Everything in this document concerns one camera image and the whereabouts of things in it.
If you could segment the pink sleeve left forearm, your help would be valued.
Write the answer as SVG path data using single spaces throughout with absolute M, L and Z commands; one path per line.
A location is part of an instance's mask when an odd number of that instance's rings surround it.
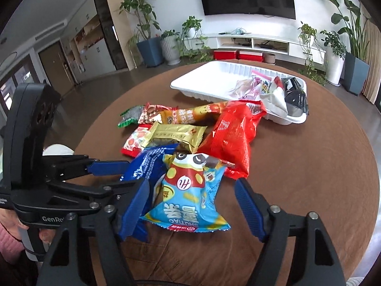
M 25 250 L 24 245 L 14 238 L 3 225 L 1 225 L 0 234 L 1 255 L 6 262 L 15 263 L 21 256 L 21 252 Z

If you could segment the left hand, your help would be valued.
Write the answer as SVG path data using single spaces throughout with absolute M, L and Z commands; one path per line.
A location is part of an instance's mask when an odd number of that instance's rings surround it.
M 0 209 L 0 222 L 8 233 L 18 240 L 21 240 L 20 230 L 28 230 L 28 226 L 22 224 L 12 210 Z M 55 230 L 42 229 L 39 231 L 39 238 L 43 243 L 52 243 L 54 236 Z

